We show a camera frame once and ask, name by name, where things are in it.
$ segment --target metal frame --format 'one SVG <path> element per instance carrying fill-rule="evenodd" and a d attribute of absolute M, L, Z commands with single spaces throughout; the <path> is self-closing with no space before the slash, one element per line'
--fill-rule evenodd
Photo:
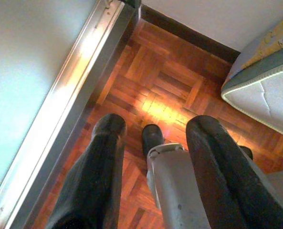
<path fill-rule="evenodd" d="M 0 228 L 10 228 L 124 3 L 98 0 L 0 187 Z"/>

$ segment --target parquet floor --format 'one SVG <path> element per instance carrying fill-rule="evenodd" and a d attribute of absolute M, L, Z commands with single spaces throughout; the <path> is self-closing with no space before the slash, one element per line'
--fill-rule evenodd
<path fill-rule="evenodd" d="M 158 124 L 166 142 L 180 142 L 187 148 L 187 121 L 196 115 L 211 115 L 239 145 L 252 149 L 255 163 L 265 173 L 283 170 L 283 135 L 221 99 L 220 88 L 230 67 L 231 64 L 141 20 L 33 228 L 45 227 L 68 170 L 89 144 L 95 123 L 107 113 L 121 115 L 128 127 L 119 229 L 164 228 L 161 212 L 147 187 L 141 147 L 141 131 L 146 124 Z"/>

